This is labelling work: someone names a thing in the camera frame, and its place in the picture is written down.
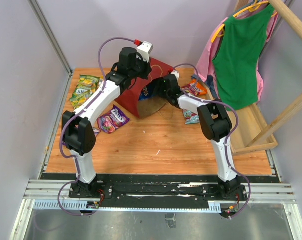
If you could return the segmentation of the orange Fox's fruits packet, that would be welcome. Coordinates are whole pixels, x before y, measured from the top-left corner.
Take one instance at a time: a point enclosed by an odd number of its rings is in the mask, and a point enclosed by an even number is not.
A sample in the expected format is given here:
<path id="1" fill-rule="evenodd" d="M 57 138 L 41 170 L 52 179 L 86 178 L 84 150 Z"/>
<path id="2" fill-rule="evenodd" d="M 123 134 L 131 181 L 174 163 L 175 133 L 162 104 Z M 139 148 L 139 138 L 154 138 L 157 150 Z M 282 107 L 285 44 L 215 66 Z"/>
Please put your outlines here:
<path id="1" fill-rule="evenodd" d="M 207 89 L 200 84 L 200 82 L 197 82 L 196 79 L 193 79 L 191 82 L 186 84 L 181 88 L 182 92 L 185 92 L 187 94 L 191 94 L 193 96 L 204 96 L 208 93 Z"/>

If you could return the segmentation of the red brown paper bag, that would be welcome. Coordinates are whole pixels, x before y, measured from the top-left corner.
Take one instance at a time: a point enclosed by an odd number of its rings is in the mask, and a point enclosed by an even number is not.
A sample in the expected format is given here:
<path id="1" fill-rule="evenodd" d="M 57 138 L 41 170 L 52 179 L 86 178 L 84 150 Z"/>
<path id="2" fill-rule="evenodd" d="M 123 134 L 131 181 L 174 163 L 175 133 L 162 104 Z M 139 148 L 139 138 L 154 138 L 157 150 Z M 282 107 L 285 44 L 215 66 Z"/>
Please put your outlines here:
<path id="1" fill-rule="evenodd" d="M 150 60 L 150 66 L 152 71 L 147 80 L 138 78 L 131 89 L 126 90 L 115 100 L 117 104 L 139 119 L 154 115 L 168 103 L 166 99 L 157 96 L 139 101 L 139 96 L 145 86 L 155 79 L 166 76 L 169 70 L 172 69 L 171 65 L 154 58 Z"/>

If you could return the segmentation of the yellow snack packet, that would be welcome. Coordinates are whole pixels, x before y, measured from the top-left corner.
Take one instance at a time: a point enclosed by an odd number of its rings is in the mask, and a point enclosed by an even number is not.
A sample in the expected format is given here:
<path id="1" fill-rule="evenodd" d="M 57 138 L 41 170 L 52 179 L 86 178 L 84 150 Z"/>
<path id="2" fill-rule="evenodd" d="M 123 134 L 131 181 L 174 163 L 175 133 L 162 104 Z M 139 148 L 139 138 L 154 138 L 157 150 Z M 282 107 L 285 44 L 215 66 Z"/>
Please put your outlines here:
<path id="1" fill-rule="evenodd" d="M 97 89 L 99 89 L 101 86 L 103 86 L 103 84 L 104 84 L 104 79 L 99 78 L 97 83 L 96 83 Z"/>

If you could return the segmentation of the teal candy packet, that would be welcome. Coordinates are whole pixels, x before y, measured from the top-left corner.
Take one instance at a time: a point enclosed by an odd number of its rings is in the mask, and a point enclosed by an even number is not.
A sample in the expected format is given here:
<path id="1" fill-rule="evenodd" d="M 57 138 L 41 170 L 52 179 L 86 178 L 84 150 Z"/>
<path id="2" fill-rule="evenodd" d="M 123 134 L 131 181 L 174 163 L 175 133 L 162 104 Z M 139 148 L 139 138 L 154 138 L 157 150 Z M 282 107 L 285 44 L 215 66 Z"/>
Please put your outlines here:
<path id="1" fill-rule="evenodd" d="M 186 109 L 183 109 L 182 113 L 183 113 L 186 125 L 198 124 L 200 122 L 199 116 L 196 113 L 194 113 L 190 110 L 186 110 Z"/>

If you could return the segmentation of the pink shirt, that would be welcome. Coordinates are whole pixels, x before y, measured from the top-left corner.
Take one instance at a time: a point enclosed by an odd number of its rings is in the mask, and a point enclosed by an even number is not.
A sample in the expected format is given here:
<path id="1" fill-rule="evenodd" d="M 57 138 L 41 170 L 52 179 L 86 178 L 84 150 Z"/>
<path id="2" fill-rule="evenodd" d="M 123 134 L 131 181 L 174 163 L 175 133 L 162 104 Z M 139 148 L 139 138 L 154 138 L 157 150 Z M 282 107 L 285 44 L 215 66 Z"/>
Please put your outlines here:
<path id="1" fill-rule="evenodd" d="M 246 19 L 248 17 L 256 15 L 258 12 L 259 12 L 259 10 L 257 10 L 257 12 L 245 12 L 242 15 L 238 16 L 237 19 L 239 19 L 239 20 Z M 272 16 L 271 19 L 269 20 L 267 29 L 266 29 L 267 38 L 266 38 L 265 44 L 269 42 L 269 40 L 274 32 L 278 18 L 279 18 L 279 15 L 276 14 L 275 16 Z M 208 75 L 213 76 L 214 87 L 215 87 L 216 93 L 218 94 L 218 98 L 219 98 L 219 92 L 218 92 L 218 88 L 217 88 L 217 76 L 216 76 L 216 71 L 215 71 L 215 67 L 212 63 L 212 60 L 215 57 L 215 55 L 217 54 L 221 43 L 222 43 L 222 37 L 217 38 L 214 41 L 214 43 L 211 43 L 211 40 L 209 40 L 203 50 L 201 57 L 199 58 L 197 65 L 196 65 L 196 68 L 198 70 L 198 76 L 202 80 L 205 81 L 207 79 Z M 257 77 L 257 95 L 258 95 L 257 103 L 258 103 L 261 100 L 261 96 L 262 96 L 263 89 L 264 89 L 264 80 L 263 80 L 261 74 L 259 73 L 259 61 L 256 66 L 256 77 Z"/>

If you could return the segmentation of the green Fox's candy packet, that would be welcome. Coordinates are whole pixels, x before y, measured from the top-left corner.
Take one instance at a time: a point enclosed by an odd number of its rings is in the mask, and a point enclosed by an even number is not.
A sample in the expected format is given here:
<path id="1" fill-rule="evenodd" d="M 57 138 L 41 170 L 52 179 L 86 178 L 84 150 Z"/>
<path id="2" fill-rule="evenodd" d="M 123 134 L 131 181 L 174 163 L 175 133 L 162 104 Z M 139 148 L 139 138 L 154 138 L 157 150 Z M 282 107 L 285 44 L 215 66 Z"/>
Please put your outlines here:
<path id="1" fill-rule="evenodd" d="M 92 75 L 80 75 L 78 83 L 87 87 L 97 86 L 100 78 Z"/>

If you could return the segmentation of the red snack packet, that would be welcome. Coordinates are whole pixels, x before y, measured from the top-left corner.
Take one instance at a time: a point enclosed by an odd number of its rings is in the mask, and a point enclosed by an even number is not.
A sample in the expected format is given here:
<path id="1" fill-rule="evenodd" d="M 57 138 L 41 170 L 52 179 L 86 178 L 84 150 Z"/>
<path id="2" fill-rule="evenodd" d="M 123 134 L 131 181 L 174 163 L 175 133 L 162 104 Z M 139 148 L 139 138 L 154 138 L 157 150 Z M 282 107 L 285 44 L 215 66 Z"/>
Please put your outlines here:
<path id="1" fill-rule="evenodd" d="M 97 119 L 97 125 L 104 133 L 111 134 L 126 125 L 129 121 L 130 118 L 119 107 L 113 105 L 111 110 Z"/>

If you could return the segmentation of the purple snack packet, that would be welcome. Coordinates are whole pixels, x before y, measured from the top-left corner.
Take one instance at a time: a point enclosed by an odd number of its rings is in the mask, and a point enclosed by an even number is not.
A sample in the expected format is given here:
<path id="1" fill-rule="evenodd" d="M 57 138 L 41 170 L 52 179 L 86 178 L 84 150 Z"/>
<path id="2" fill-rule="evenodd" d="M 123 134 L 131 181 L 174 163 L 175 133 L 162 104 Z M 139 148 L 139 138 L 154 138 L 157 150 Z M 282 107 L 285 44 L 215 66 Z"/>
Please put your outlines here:
<path id="1" fill-rule="evenodd" d="M 101 130 L 99 128 L 93 127 L 92 129 L 93 129 L 93 133 L 94 133 L 95 137 L 97 137 L 100 134 L 100 132 L 101 132 Z"/>

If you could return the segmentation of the green tank top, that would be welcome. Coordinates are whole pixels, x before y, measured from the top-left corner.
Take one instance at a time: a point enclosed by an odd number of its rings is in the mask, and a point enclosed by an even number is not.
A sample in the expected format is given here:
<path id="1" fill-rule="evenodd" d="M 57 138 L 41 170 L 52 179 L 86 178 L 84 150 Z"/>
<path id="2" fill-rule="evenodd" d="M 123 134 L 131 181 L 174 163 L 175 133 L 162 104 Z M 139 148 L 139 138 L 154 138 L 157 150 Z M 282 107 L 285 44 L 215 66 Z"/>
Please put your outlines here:
<path id="1" fill-rule="evenodd" d="M 257 14 L 227 25 L 220 48 L 212 59 L 219 98 L 234 110 L 258 101 L 256 67 L 274 10 L 267 4 Z"/>

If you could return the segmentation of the yellow clothes hanger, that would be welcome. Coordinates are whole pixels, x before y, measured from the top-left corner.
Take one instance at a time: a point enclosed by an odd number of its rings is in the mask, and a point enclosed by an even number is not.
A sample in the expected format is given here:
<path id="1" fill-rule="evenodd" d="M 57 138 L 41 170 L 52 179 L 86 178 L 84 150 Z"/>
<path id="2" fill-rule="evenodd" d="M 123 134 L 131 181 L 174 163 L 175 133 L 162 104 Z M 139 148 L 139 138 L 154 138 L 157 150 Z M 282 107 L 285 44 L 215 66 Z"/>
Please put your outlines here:
<path id="1" fill-rule="evenodd" d="M 253 13 L 257 11 L 262 5 L 269 5 L 269 0 L 254 0 L 253 3 L 249 4 L 248 6 L 243 7 L 242 9 L 236 11 L 233 15 L 231 15 L 225 22 L 223 22 L 217 30 L 212 34 L 210 42 L 213 44 L 217 38 L 221 38 L 225 35 L 227 26 L 235 23 L 240 15 L 245 12 Z"/>

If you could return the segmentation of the blue Doritos chips packet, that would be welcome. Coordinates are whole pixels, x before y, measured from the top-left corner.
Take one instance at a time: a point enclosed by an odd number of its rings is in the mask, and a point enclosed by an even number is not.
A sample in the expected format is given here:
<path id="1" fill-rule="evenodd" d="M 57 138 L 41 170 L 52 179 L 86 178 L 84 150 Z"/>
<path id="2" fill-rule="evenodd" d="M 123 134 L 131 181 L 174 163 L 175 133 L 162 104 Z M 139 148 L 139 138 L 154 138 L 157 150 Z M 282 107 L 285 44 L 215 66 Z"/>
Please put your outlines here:
<path id="1" fill-rule="evenodd" d="M 156 83 L 154 83 L 154 82 L 151 82 L 150 84 L 146 85 L 141 90 L 138 100 L 144 101 L 144 100 L 152 98 L 154 96 L 155 88 L 156 88 Z"/>

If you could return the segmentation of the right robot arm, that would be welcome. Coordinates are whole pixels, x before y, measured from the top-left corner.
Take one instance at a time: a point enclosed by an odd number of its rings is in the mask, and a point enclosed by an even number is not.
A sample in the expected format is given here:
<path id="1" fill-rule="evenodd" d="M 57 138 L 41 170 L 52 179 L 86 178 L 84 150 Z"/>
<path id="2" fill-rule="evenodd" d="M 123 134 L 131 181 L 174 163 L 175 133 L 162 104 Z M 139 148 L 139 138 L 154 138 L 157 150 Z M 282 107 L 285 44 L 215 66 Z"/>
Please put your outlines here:
<path id="1" fill-rule="evenodd" d="M 237 192 L 243 193 L 239 173 L 234 165 L 231 150 L 233 125 L 227 113 L 227 104 L 204 100 L 183 91 L 178 85 L 178 75 L 171 73 L 153 80 L 154 94 L 167 100 L 172 106 L 198 115 L 203 135 L 210 140 L 218 167 L 218 196 L 231 199 Z"/>

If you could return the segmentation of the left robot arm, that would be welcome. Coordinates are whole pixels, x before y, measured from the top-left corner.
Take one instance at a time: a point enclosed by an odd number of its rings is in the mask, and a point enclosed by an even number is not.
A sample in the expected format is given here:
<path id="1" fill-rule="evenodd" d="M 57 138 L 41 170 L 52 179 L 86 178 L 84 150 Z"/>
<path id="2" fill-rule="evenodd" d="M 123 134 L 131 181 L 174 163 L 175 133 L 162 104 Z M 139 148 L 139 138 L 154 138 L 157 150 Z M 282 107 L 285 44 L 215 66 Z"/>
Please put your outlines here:
<path id="1" fill-rule="evenodd" d="M 137 48 L 124 47 L 99 90 L 77 110 L 62 115 L 59 147 L 70 151 L 69 158 L 74 159 L 76 167 L 76 180 L 71 183 L 69 196 L 92 198 L 101 193 L 93 166 L 92 150 L 96 144 L 93 125 L 109 104 L 130 89 L 132 81 L 148 79 L 152 50 L 153 45 L 147 42 Z"/>

